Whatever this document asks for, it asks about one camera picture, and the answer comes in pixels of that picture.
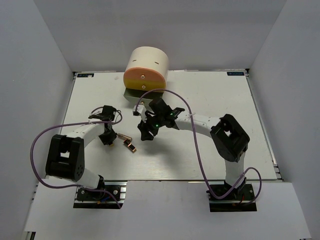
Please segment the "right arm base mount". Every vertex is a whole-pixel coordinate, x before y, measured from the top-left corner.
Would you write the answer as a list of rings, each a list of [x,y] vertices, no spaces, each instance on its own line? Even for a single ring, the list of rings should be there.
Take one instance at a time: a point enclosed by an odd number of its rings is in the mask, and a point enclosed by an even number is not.
[[[252,184],[246,183],[239,193],[233,190],[223,199],[215,198],[209,190],[207,190],[206,193],[208,194],[209,209],[212,213],[257,211]]]

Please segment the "rose gold lipstick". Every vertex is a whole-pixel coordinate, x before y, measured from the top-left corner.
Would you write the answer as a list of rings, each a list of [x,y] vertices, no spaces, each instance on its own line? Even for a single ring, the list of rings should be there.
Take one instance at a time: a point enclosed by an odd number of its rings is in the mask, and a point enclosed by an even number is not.
[[[124,140],[124,141],[125,141],[125,140],[128,140],[128,141],[131,142],[131,141],[133,140],[132,137],[127,136],[127,135],[124,135],[124,134],[121,134],[121,133],[118,133],[118,134],[117,134],[117,137],[120,138],[120,139],[122,139],[122,140]]]

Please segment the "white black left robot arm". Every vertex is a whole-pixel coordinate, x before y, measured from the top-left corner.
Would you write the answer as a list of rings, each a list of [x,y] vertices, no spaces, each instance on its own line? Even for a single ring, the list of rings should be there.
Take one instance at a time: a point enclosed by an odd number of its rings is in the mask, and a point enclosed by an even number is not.
[[[103,123],[88,123],[66,135],[54,135],[49,146],[46,174],[88,188],[88,193],[96,200],[103,198],[106,193],[104,179],[85,167],[85,148],[96,138],[103,145],[113,144],[117,138],[112,125],[116,112],[116,108],[105,105],[102,112],[89,116]]]

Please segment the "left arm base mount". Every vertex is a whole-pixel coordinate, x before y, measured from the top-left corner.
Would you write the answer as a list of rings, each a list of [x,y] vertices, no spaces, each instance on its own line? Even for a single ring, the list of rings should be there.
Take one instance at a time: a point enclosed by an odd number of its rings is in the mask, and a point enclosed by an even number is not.
[[[116,199],[118,204],[122,207],[127,191],[126,181],[105,181],[104,190],[110,192],[110,194]],[[111,195],[105,192],[93,192],[85,190],[84,187],[78,187],[76,189],[73,208],[74,209],[116,209],[120,207],[111,197]]]

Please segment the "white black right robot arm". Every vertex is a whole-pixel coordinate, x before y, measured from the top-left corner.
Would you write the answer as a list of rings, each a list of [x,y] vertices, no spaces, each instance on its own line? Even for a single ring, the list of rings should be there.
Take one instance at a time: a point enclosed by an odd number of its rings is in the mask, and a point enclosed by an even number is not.
[[[214,198],[222,200],[228,196],[236,200],[243,195],[246,183],[244,158],[250,137],[231,114],[220,118],[191,114],[181,107],[172,109],[162,98],[151,101],[149,107],[151,110],[139,104],[132,111],[133,115],[141,118],[138,129],[142,141],[152,141],[161,127],[191,131],[194,135],[211,138],[225,162],[226,193],[214,195]]]

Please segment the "cream round drawer organizer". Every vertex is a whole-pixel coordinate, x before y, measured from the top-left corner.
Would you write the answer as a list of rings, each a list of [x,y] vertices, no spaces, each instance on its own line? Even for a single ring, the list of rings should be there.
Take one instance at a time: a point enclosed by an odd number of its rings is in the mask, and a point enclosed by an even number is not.
[[[140,46],[133,50],[123,74],[123,96],[131,105],[148,105],[161,98],[167,86],[169,58],[159,48]]]

